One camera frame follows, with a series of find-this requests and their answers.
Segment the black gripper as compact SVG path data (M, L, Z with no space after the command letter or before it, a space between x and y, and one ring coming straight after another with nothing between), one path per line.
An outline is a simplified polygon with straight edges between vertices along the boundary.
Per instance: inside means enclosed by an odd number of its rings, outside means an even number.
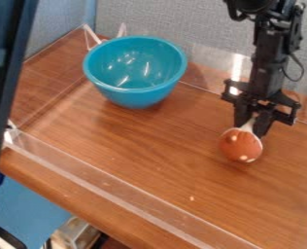
M234 126L242 127L254 114L258 114L252 131L262 138L267 135L274 122L293 125L301 104L281 91L288 58L262 60L252 57L250 80L224 81L222 99L234 106Z

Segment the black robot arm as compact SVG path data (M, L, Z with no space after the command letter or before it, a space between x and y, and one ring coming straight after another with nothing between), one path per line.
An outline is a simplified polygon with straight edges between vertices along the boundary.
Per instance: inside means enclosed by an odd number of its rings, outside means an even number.
M234 105L234 126L242 127L255 116L252 132L262 138L274 122L293 125L301 104L281 91L283 80L296 79L287 75L288 59L295 56L303 40L301 22L305 5L296 0L224 0L230 18L250 19L255 23L251 57L252 69L247 82L226 80L222 99Z

